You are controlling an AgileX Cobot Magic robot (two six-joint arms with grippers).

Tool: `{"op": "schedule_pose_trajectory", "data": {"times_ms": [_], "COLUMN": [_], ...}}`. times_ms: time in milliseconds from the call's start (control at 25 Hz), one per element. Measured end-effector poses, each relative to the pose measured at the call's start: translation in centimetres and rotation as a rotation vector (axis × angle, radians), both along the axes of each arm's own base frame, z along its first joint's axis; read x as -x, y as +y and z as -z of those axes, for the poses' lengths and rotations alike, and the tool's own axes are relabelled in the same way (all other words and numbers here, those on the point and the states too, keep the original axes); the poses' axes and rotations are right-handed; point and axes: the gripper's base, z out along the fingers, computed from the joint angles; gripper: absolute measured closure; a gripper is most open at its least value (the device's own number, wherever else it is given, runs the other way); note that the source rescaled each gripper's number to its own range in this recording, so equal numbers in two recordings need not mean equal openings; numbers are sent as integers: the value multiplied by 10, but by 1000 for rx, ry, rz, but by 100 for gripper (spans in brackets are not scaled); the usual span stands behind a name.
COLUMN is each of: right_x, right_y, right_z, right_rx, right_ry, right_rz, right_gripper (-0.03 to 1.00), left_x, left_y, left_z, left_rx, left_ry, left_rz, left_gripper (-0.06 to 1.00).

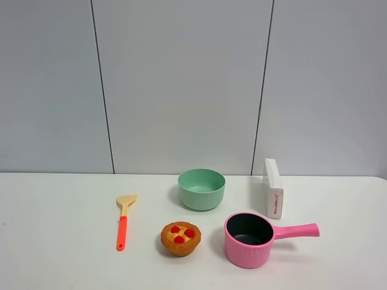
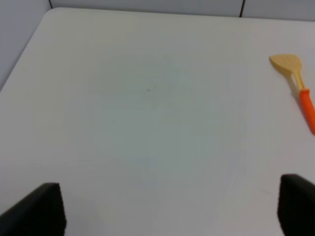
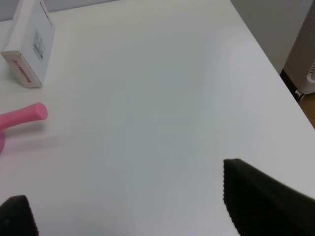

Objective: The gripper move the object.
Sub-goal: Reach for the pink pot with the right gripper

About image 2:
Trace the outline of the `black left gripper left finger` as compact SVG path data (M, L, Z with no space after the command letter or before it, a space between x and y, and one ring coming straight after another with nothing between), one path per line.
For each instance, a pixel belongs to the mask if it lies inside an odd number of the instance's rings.
M59 183L44 183L0 215L2 236L64 236L67 220Z

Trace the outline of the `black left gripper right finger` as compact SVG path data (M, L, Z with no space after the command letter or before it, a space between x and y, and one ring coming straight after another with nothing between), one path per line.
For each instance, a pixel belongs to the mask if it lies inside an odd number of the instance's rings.
M281 176L278 220L285 236L315 234L315 185L297 174Z

